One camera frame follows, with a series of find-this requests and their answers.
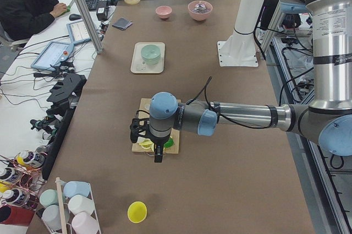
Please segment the small pink bowl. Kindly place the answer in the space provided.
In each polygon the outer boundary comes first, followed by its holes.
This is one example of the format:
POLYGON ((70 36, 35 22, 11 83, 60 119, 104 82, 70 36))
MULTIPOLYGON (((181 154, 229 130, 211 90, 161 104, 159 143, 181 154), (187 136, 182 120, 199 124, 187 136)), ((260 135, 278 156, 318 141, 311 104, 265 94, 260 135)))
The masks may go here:
POLYGON ((172 8, 170 6, 159 6, 155 13, 160 19, 168 19, 172 14, 172 8))

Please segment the large pink bowl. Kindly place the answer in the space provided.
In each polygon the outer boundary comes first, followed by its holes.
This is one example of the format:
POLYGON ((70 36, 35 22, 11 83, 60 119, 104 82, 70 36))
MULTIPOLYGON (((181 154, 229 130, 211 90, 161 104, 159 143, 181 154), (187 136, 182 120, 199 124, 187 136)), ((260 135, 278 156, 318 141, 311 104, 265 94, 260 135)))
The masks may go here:
POLYGON ((203 0, 195 0, 188 4, 189 15, 196 21, 206 20, 213 10, 211 3, 203 0))

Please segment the lemon slice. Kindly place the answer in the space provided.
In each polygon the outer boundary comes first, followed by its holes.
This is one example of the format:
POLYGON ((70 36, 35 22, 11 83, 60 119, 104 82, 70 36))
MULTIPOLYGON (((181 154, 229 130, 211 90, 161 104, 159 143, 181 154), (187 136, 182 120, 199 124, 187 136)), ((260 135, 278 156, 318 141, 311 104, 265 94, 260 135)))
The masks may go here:
POLYGON ((143 142, 140 142, 139 145, 144 149, 144 150, 151 150, 154 147, 154 143, 151 140, 144 140, 143 142))

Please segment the yellow plastic cup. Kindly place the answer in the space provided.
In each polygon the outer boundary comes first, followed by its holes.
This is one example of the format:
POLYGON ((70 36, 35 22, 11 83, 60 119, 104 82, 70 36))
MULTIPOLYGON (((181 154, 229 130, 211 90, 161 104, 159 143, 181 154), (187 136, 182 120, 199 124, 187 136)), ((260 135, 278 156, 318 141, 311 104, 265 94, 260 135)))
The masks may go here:
POLYGON ((143 222, 147 217, 147 207, 141 201, 130 204, 127 211, 128 219, 135 224, 143 222))

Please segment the white cup on rack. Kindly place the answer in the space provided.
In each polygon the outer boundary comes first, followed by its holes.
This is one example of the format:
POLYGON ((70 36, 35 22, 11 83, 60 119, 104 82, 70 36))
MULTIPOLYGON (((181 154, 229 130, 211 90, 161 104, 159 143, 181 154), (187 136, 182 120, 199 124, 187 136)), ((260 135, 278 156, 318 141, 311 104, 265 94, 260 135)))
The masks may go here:
POLYGON ((74 215, 83 211, 91 215, 95 210, 95 205, 90 198, 82 195, 75 195, 69 200, 68 209, 74 215))

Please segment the pink cup on rack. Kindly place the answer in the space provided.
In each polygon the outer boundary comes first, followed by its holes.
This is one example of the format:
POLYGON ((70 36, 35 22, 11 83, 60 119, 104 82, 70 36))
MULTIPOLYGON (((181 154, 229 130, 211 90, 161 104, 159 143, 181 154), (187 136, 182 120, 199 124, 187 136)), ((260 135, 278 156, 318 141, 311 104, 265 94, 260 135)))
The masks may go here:
POLYGON ((71 225, 77 234, 96 234, 99 230, 97 220, 85 211, 76 214, 71 225))

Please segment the green stacked bowls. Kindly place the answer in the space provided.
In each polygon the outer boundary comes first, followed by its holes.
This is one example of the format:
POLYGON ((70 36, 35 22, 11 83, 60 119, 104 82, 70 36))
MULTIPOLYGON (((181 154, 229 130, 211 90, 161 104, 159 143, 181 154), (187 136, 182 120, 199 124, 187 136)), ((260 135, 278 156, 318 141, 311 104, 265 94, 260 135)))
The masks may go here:
POLYGON ((141 58, 145 64, 155 65, 161 57, 160 48, 157 45, 148 44, 141 49, 141 58))

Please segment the black tool holder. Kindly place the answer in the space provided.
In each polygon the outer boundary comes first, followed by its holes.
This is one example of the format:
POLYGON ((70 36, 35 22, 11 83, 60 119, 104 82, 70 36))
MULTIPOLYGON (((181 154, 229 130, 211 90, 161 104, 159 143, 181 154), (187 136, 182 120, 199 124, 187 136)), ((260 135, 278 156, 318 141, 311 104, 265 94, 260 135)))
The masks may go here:
POLYGON ((46 111, 47 114, 64 116, 66 110, 76 108, 86 81, 84 75, 75 73, 69 73, 63 80, 57 81, 47 99, 52 103, 51 108, 46 111))

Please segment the mint cup on rack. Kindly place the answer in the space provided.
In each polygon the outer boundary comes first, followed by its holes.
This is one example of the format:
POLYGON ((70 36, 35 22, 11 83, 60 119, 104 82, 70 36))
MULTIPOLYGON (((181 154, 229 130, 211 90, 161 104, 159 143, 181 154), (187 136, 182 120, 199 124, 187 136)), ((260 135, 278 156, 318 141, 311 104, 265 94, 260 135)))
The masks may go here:
POLYGON ((51 205, 58 205, 59 202, 58 202, 57 190, 48 189, 43 191, 39 197, 39 201, 44 208, 47 208, 51 205))

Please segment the grey cup on rack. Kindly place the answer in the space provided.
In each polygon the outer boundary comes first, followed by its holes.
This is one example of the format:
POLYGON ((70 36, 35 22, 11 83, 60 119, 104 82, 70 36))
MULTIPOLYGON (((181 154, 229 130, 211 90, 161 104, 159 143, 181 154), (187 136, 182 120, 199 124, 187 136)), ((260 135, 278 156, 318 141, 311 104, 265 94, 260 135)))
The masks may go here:
POLYGON ((50 205, 48 206, 43 214, 42 220, 46 223, 46 225, 53 231, 60 230, 61 226, 61 216, 58 205, 50 205))

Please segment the grey folded cloth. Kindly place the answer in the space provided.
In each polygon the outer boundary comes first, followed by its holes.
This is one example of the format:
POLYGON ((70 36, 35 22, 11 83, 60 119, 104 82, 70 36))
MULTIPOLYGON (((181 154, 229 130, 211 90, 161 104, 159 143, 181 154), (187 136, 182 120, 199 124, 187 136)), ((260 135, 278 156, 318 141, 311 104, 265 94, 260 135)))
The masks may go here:
POLYGON ((131 20, 128 20, 126 18, 119 18, 115 23, 112 24, 114 28, 117 28, 119 30, 126 30, 128 27, 130 27, 133 24, 131 20))

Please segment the blue teach pendant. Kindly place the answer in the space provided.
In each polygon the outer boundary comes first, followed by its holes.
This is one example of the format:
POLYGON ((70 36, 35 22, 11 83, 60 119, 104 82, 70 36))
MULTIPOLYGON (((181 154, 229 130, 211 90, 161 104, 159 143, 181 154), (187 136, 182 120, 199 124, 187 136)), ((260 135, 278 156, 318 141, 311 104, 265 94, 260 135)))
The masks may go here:
POLYGON ((60 66, 70 57, 73 49, 73 43, 51 41, 32 62, 31 68, 54 71, 54 67, 60 66))

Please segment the metal ice scoop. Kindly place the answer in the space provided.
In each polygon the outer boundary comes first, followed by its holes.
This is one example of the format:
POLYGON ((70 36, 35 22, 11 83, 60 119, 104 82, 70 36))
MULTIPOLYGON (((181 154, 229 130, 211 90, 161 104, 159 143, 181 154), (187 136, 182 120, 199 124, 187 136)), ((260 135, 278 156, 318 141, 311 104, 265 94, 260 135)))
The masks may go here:
POLYGON ((195 13, 206 13, 207 7, 204 4, 196 4, 194 7, 194 12, 195 13))

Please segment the person in black hoodie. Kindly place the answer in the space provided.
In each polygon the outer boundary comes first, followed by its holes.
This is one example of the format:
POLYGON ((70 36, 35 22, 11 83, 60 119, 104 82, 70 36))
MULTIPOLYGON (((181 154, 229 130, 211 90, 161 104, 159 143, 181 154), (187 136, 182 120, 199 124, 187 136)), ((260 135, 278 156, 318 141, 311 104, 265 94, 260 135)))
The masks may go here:
POLYGON ((1 0, 1 26, 11 40, 24 40, 66 12, 67 5, 58 0, 1 0))

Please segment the aluminium frame post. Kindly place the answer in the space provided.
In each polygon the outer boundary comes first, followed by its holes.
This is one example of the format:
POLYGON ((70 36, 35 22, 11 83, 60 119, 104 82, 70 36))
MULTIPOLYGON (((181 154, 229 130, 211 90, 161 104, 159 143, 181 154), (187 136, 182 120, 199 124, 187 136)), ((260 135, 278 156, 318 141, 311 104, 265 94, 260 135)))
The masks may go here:
POLYGON ((103 51, 103 46, 101 43, 101 40, 97 34, 95 24, 93 23, 92 17, 90 15, 90 12, 88 10, 88 7, 85 3, 85 0, 74 0, 76 3, 76 6, 81 14, 82 20, 87 28, 87 32, 90 36, 90 39, 94 45, 94 48, 97 52, 97 54, 101 54, 103 51))

